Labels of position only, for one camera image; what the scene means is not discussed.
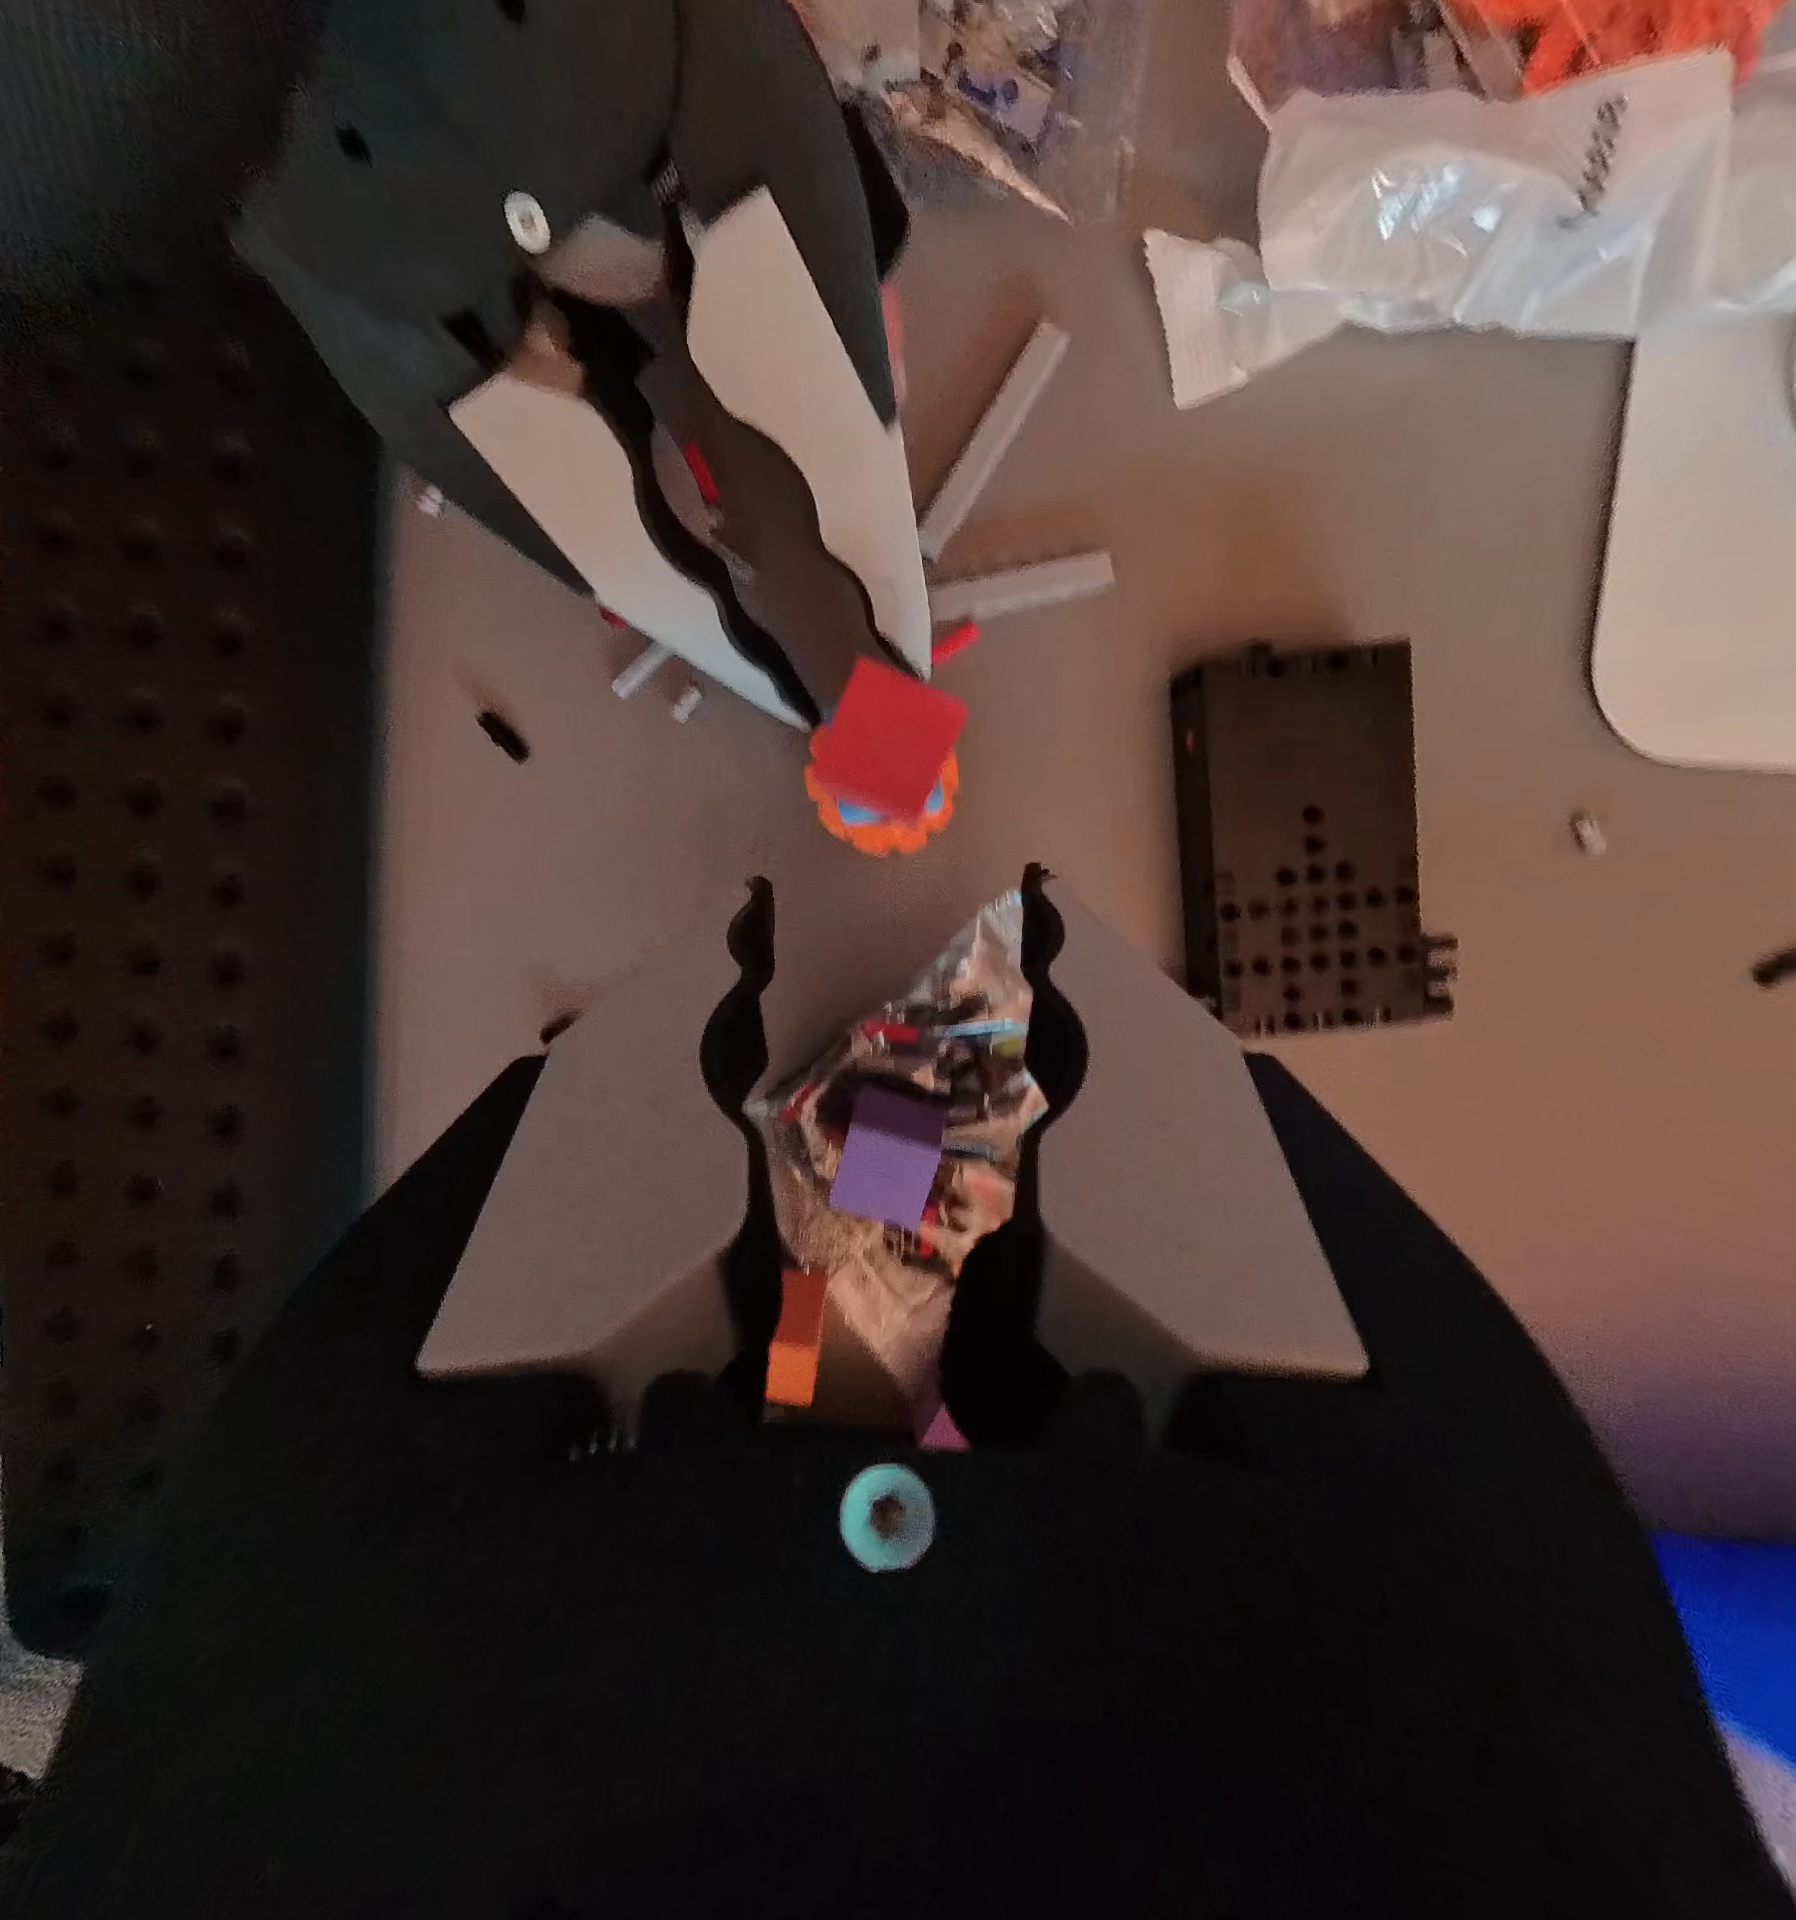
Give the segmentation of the dark perforated panel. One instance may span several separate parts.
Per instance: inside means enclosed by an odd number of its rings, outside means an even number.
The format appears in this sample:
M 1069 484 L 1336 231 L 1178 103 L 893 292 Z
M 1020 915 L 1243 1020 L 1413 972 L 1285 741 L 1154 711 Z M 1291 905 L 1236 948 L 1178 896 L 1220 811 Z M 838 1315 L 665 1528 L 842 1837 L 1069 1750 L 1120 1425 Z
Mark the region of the dark perforated panel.
M 0 306 L 0 1488 L 80 1656 L 362 1206 L 378 441 L 222 256 Z

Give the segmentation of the white rounded stand base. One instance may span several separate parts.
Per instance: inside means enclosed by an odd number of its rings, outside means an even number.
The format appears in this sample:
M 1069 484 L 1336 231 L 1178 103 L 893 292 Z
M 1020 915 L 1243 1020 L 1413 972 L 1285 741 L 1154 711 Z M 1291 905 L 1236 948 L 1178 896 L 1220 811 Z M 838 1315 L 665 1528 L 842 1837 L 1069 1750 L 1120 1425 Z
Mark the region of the white rounded stand base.
M 1796 774 L 1796 316 L 1631 347 L 1590 690 L 1642 756 Z

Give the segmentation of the red foam block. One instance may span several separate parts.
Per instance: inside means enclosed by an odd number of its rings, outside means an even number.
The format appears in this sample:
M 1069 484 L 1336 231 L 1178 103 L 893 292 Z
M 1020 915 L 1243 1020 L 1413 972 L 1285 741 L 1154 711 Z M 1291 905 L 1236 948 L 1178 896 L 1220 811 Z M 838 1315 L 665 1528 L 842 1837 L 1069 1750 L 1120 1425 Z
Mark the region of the red foam block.
M 893 817 L 929 805 L 967 727 L 967 701 L 882 659 L 856 659 L 832 716 L 812 735 L 820 783 Z

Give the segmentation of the crinkled bag of orange gears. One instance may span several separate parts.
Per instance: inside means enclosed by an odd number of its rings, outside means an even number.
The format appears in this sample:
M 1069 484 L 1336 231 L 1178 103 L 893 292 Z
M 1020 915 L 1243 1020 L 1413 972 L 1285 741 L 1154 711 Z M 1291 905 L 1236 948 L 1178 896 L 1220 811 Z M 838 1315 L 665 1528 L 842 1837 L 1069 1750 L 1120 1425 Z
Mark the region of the crinkled bag of orange gears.
M 1148 228 L 1178 410 L 1339 329 L 1796 319 L 1796 2 L 1243 2 L 1255 243 Z

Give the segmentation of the blue plastic bin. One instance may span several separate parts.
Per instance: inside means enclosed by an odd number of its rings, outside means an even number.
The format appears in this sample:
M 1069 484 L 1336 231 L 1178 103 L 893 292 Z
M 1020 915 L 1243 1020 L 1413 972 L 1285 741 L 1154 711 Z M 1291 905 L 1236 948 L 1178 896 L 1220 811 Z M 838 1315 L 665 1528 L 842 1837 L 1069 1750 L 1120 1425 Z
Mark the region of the blue plastic bin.
M 1709 1708 L 1796 1772 L 1796 1544 L 1658 1532 L 1652 1553 Z

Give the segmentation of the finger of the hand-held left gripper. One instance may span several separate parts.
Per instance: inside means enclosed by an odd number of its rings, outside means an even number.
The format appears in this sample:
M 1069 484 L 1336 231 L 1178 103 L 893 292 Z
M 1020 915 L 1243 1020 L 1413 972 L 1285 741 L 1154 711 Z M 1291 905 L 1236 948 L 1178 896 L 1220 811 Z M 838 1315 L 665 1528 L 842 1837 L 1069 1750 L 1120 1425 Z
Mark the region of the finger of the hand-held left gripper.
M 448 417 L 602 610 L 788 727 L 815 727 L 812 701 L 727 565 L 675 513 L 654 413 L 633 380 L 598 391 L 574 358 L 515 358 Z
M 696 239 L 687 350 L 720 407 L 788 461 L 818 552 L 856 593 L 865 647 L 929 680 L 935 616 L 906 441 L 768 183 Z

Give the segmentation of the orange plastic gear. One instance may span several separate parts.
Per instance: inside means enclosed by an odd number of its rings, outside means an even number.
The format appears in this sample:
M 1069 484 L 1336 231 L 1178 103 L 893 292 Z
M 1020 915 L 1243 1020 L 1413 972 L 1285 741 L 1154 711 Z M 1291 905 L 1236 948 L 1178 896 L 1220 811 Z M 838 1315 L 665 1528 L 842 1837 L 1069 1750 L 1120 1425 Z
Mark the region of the orange plastic gear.
M 856 851 L 865 851 L 865 854 L 876 854 L 876 857 L 911 854 L 911 851 L 921 851 L 938 833 L 942 833 L 948 827 L 951 817 L 956 817 L 959 756 L 951 753 L 951 756 L 942 760 L 941 778 L 935 781 L 932 795 L 929 795 L 929 805 L 935 801 L 935 793 L 942 795 L 942 817 L 938 821 L 938 832 L 876 832 L 876 827 L 873 832 L 847 832 L 847 827 L 842 827 L 838 814 L 832 811 L 832 801 L 838 801 L 838 795 L 829 793 L 820 783 L 815 762 L 802 765 L 802 786 L 805 786 L 805 795 L 815 805 L 820 827 L 829 832 L 844 847 L 851 847 Z

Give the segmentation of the grey desk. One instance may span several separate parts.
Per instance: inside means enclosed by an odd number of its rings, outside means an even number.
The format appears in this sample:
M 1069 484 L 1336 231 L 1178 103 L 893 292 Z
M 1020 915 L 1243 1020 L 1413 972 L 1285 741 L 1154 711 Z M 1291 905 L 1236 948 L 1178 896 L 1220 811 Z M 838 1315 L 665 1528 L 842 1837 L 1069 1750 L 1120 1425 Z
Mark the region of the grey desk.
M 1036 322 L 1054 391 L 948 547 L 1103 547 L 1115 590 L 959 659 L 964 790 L 915 857 L 815 821 L 802 753 L 708 695 L 608 689 L 624 638 L 457 508 L 389 498 L 378 1191 L 565 1011 L 777 888 L 771 1061 L 805 1063 L 1030 860 L 1181 959 L 1170 677 L 1255 638 L 1413 647 L 1422 917 L 1455 1017 L 1272 1051 L 1485 1272 L 1652 1524 L 1796 1535 L 1796 781 L 1646 762 L 1584 650 L 1625 361 L 1501 334 L 1309 347 L 1172 404 L 1148 227 L 1243 231 L 1260 124 L 1217 2 L 1161 2 L 1124 224 L 1014 198 L 912 218 L 906 446 L 938 487 Z M 496 707 L 529 739 L 511 762 Z M 1581 857 L 1573 811 L 1607 851 Z

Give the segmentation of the orange foam block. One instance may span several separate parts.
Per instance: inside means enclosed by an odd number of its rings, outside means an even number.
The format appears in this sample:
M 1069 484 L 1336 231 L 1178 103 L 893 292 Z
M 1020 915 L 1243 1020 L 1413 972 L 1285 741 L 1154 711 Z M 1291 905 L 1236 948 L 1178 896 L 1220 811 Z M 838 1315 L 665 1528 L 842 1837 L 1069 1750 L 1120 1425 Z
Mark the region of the orange foam block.
M 829 1276 L 824 1269 L 788 1266 L 781 1303 L 768 1348 L 763 1403 L 774 1409 L 808 1409 L 820 1376 Z

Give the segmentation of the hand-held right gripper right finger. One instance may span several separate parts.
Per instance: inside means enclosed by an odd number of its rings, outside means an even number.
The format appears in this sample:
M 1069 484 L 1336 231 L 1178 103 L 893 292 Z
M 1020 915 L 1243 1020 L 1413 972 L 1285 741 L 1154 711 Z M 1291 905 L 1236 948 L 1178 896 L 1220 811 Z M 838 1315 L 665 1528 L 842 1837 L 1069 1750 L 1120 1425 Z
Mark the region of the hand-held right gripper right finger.
M 1112 1374 L 1148 1431 L 1209 1374 L 1355 1382 L 1370 1355 L 1236 1033 L 1075 896 L 1020 881 L 1027 1067 L 1005 1222 L 967 1254 L 938 1382 L 960 1431 L 1042 1431 Z

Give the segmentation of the black perforated plastic box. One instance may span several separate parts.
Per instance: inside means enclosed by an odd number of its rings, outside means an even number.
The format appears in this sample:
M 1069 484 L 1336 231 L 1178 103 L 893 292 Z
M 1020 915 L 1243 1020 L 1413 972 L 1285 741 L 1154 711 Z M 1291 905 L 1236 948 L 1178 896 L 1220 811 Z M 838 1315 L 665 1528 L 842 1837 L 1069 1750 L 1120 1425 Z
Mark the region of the black perforated plastic box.
M 1412 640 L 1260 640 L 1176 674 L 1170 704 L 1188 990 L 1246 1042 L 1451 1020 Z

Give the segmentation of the shiny bag of black parts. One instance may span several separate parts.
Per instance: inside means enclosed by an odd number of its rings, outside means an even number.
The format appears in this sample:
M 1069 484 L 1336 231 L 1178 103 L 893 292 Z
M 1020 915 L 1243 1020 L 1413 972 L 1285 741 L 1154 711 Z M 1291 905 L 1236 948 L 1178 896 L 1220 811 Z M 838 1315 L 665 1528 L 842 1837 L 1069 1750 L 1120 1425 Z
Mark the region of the shiny bag of black parts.
M 979 909 L 894 997 L 745 1106 L 768 1143 L 777 1219 L 797 1263 L 824 1269 L 842 1322 L 918 1395 L 938 1374 L 959 1272 L 1014 1206 L 1020 1140 L 1048 1100 L 1027 1067 L 1023 896 Z M 832 1190 L 863 1087 L 942 1109 L 921 1219 L 847 1213 Z

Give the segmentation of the long grey beam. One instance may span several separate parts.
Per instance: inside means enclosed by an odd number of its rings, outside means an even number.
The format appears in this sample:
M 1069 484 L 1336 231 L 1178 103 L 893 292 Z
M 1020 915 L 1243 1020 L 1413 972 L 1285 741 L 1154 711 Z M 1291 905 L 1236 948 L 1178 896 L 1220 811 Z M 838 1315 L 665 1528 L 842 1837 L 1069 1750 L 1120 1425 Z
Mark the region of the long grey beam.
M 1030 329 L 1023 347 L 918 516 L 918 552 L 929 565 L 942 558 L 947 546 L 964 529 L 982 502 L 985 487 L 1005 465 L 1009 450 L 1018 444 L 1033 410 L 1054 385 L 1069 344 L 1072 334 L 1050 319 Z
M 1100 595 L 1115 583 L 1108 552 L 1014 564 L 982 575 L 935 581 L 929 610 L 938 625 L 988 622 L 1027 610 L 1058 608 Z

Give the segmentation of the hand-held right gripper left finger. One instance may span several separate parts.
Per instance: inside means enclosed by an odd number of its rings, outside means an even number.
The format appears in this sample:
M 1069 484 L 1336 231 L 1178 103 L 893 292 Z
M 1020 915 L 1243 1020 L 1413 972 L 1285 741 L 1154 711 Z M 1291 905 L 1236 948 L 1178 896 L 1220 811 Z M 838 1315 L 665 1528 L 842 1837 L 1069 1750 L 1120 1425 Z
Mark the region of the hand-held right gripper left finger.
M 780 1222 L 745 1114 L 777 972 L 763 875 L 611 982 L 539 1075 L 414 1355 L 442 1382 L 578 1374 L 617 1422 L 654 1380 L 762 1361 Z

